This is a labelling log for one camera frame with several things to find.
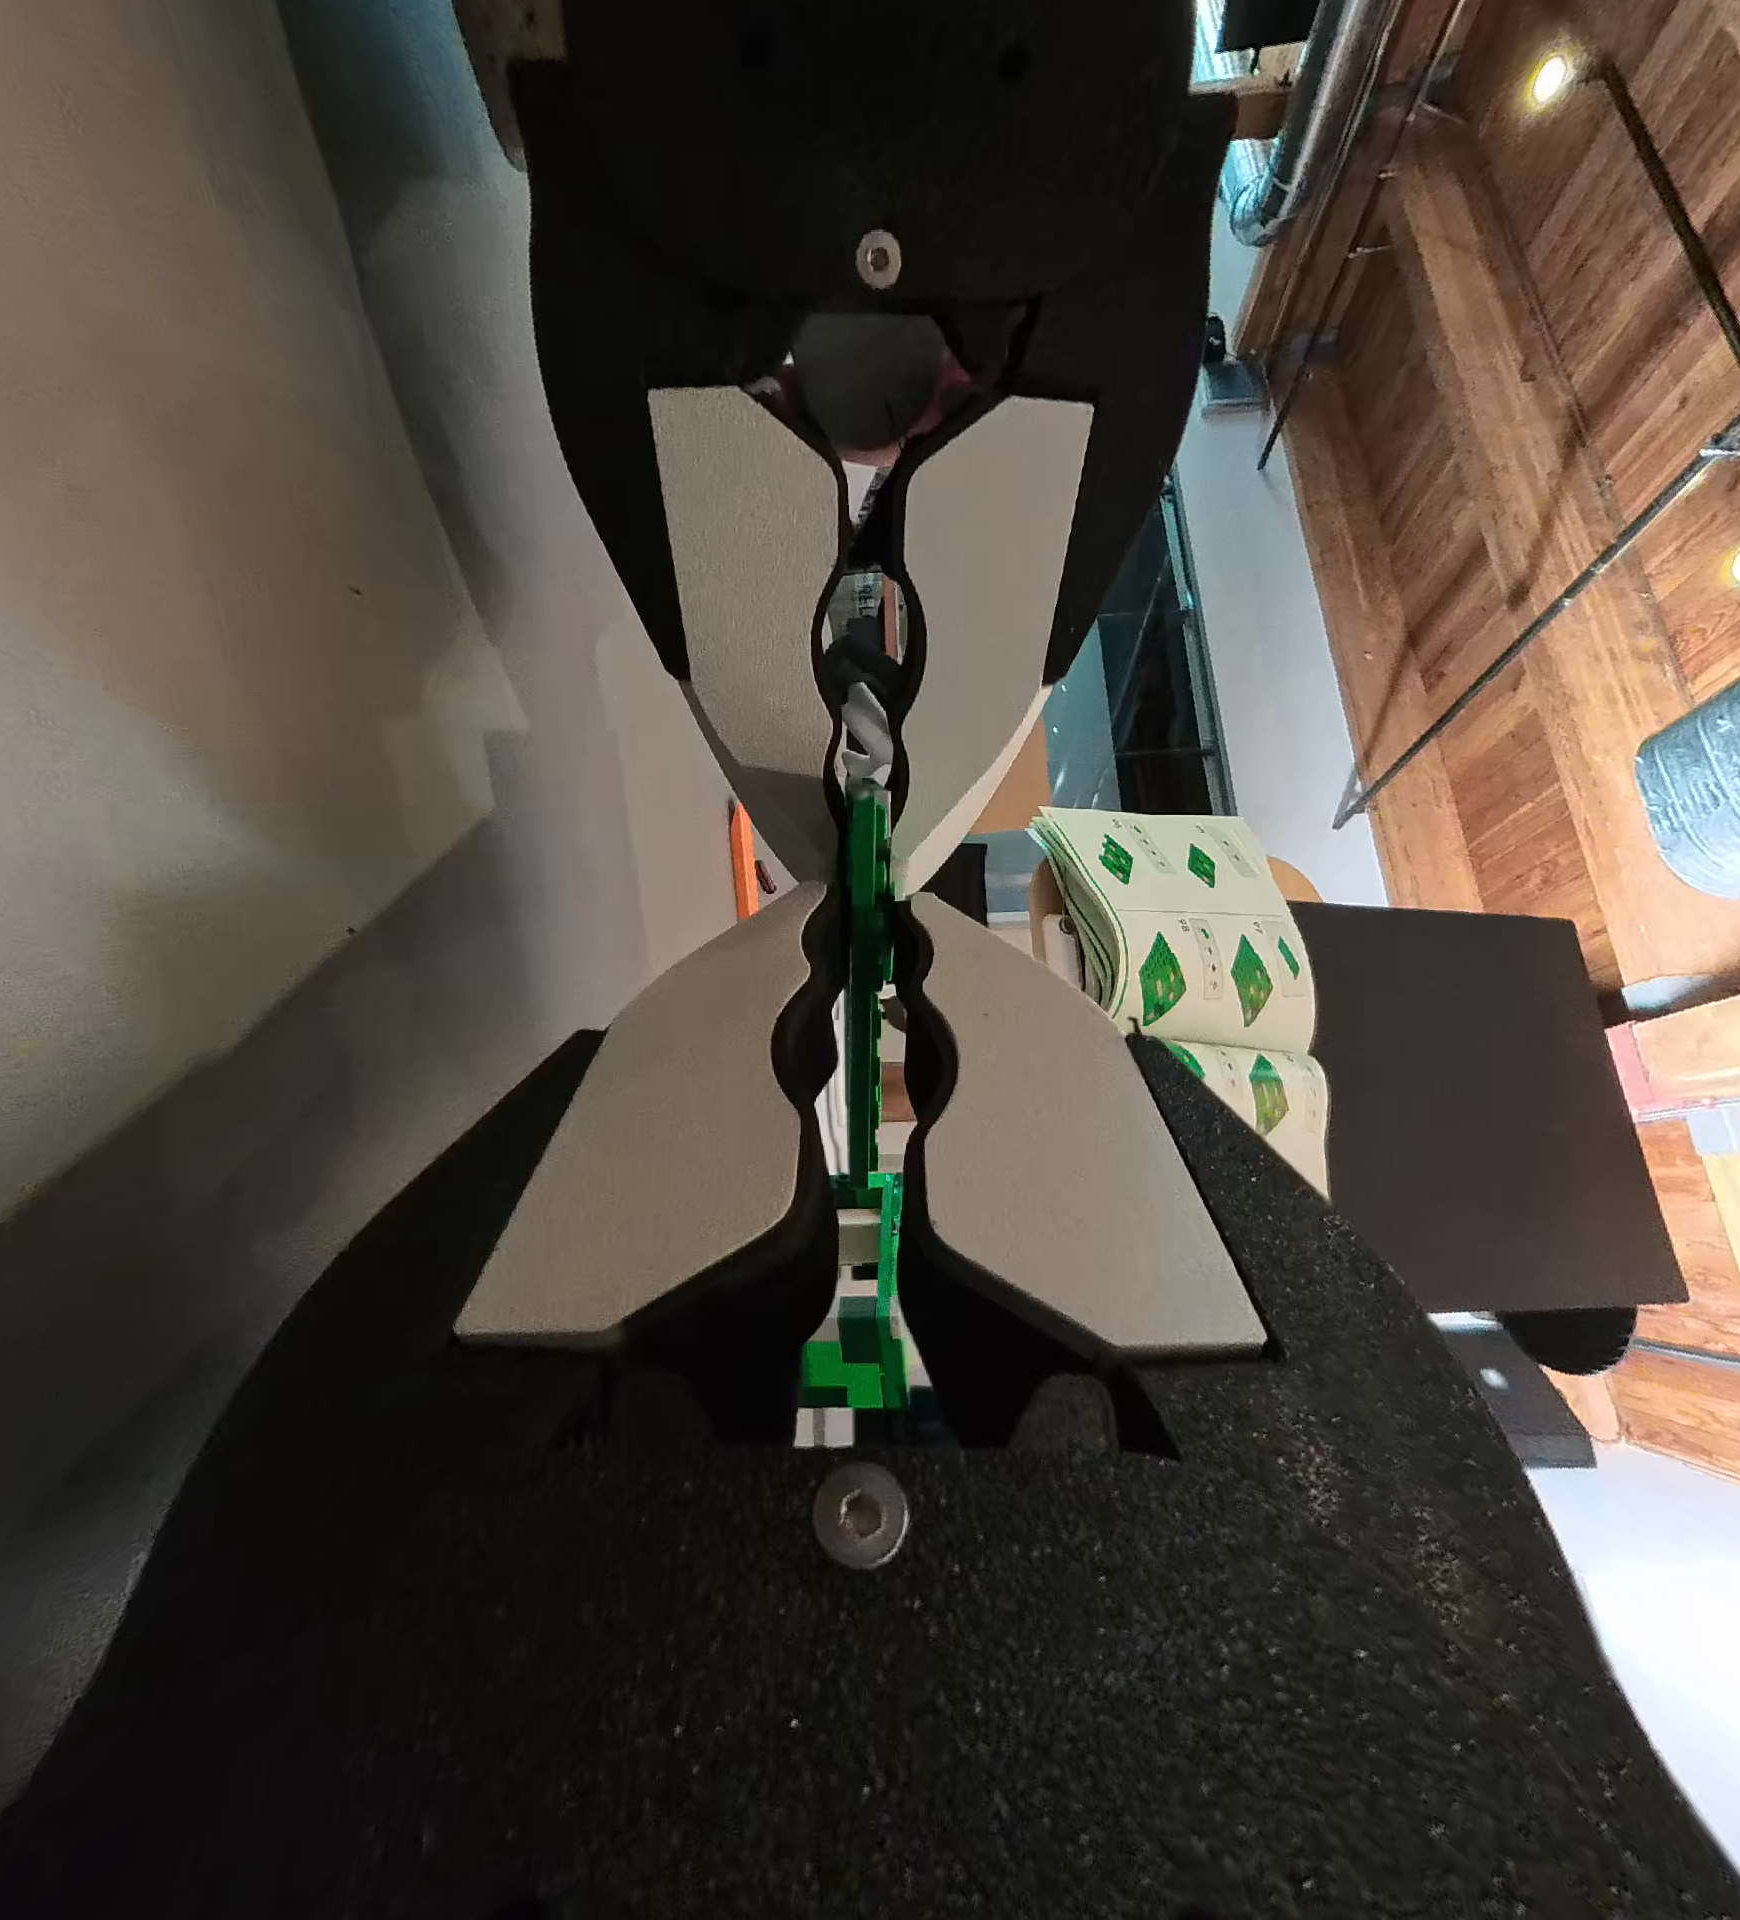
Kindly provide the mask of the green lego frame build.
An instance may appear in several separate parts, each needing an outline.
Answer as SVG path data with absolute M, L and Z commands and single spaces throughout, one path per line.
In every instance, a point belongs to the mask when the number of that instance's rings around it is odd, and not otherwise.
M 805 1341 L 794 1447 L 835 1451 L 937 1432 L 941 1406 L 898 1301 L 902 1176 L 837 1181 L 839 1267 L 823 1320 Z

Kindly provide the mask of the black board panel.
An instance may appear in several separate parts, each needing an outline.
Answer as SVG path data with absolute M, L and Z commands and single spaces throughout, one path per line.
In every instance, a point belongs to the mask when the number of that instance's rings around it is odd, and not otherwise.
M 1298 902 L 1333 1206 L 1429 1313 L 1680 1306 L 1567 919 Z

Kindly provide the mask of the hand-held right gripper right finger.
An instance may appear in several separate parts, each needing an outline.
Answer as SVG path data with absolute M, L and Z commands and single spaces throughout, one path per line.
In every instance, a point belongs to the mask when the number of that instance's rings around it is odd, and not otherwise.
M 1269 1336 L 1128 1040 L 1074 985 L 922 893 L 895 915 L 898 1303 L 966 1449 L 1175 1449 L 1153 1365 Z

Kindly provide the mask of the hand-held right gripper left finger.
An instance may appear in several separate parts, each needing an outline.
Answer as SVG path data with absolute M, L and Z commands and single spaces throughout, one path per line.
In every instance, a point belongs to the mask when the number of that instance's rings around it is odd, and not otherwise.
M 841 900 L 807 882 L 605 1029 L 452 1333 L 684 1379 L 725 1442 L 789 1442 L 839 1223 L 817 1125 Z

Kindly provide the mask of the lego instruction booklet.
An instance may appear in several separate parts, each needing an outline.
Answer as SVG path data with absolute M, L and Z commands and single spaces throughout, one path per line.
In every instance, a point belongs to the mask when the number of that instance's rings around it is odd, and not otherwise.
M 1029 830 L 1072 925 L 1083 989 L 1127 1033 L 1163 1044 L 1327 1194 L 1316 984 L 1253 830 L 1218 815 L 1053 806 Z

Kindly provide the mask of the green lego base plate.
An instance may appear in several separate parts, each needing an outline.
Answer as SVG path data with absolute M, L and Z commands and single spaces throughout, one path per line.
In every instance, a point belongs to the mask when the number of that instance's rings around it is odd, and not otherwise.
M 891 979 L 889 806 L 870 777 L 851 780 L 841 844 L 848 933 L 844 1008 L 845 1170 L 835 1188 L 853 1210 L 880 1204 L 882 993 Z

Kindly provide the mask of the large glass window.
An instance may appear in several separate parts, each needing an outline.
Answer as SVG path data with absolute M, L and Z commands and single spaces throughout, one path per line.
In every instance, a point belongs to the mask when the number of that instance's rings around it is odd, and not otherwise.
M 1060 808 L 1237 814 L 1176 475 L 1165 478 L 1042 723 Z

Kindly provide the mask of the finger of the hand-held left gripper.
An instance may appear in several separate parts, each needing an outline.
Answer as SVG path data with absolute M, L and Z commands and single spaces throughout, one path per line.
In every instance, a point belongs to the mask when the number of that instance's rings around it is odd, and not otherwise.
M 651 390 L 647 406 L 685 701 L 767 851 L 825 882 L 837 723 L 815 656 L 841 569 L 841 471 L 740 389 Z
M 1022 752 L 1092 429 L 1084 400 L 1005 396 L 931 450 L 902 498 L 902 577 L 922 671 L 898 726 L 906 797 L 889 886 L 924 890 Z

